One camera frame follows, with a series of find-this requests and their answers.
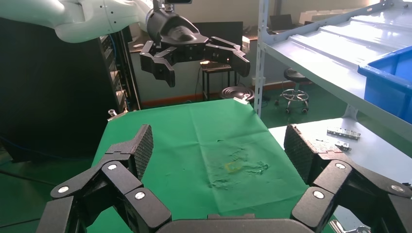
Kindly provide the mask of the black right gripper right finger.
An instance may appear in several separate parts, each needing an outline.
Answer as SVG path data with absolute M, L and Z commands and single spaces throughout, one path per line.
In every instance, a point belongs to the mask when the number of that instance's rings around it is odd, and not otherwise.
M 319 233 L 341 206 L 373 233 L 411 232 L 410 187 L 356 164 L 335 145 L 304 135 L 296 124 L 286 127 L 284 151 L 308 185 L 292 219 Z

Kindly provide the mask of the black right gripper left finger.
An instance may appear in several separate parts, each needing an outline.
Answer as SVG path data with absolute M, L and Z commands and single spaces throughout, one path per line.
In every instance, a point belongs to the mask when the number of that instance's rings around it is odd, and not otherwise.
M 135 233 L 158 231 L 172 215 L 142 183 L 153 148 L 148 124 L 131 140 L 111 145 L 95 166 L 51 191 L 52 200 L 46 204 L 37 232 L 85 233 L 109 208 Z

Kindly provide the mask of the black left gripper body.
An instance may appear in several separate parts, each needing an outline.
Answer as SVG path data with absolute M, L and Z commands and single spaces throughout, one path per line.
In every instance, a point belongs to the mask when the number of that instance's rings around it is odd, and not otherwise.
M 205 58 L 205 45 L 209 38 L 186 18 L 163 9 L 154 11 L 148 18 L 147 30 L 154 42 L 154 54 L 173 52 L 177 63 Z

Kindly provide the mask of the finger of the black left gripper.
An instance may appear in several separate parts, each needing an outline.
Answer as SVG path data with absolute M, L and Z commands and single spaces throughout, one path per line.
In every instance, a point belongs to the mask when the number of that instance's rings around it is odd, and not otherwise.
M 241 51 L 241 46 L 215 36 L 205 43 L 204 59 L 230 65 L 243 77 L 247 77 L 250 73 L 250 62 Z
M 147 41 L 139 56 L 141 70 L 153 74 L 156 80 L 165 81 L 169 87 L 175 87 L 176 47 L 162 49 L 154 41 Z

